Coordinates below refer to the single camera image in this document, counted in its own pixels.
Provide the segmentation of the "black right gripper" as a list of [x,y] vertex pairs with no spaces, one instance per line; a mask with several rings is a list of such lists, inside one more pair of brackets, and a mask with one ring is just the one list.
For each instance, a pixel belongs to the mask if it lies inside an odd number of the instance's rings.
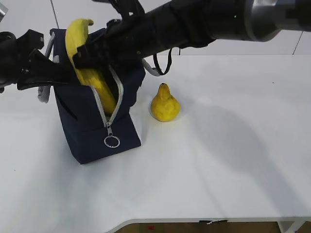
[[[107,23],[104,36],[109,54],[116,61],[142,59],[170,49],[170,10],[119,9],[121,20]],[[73,63],[77,69],[108,66],[106,50],[97,42],[77,48]]]

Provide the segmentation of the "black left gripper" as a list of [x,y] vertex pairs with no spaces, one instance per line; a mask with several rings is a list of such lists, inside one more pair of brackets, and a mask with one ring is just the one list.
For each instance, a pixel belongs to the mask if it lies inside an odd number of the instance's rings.
[[[16,84],[22,91],[35,87],[77,84],[73,70],[54,63],[39,50],[44,46],[44,35],[29,29],[17,38],[13,33],[0,33],[0,92]],[[29,74],[33,55],[33,82],[23,82]]]

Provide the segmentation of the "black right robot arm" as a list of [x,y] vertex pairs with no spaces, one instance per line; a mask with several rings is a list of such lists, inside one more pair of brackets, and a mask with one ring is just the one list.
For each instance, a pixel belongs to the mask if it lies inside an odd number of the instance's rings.
[[308,0],[172,0],[146,12],[137,0],[113,0],[121,15],[79,46],[78,68],[139,60],[173,48],[202,48],[215,40],[266,42],[282,30],[311,29]]

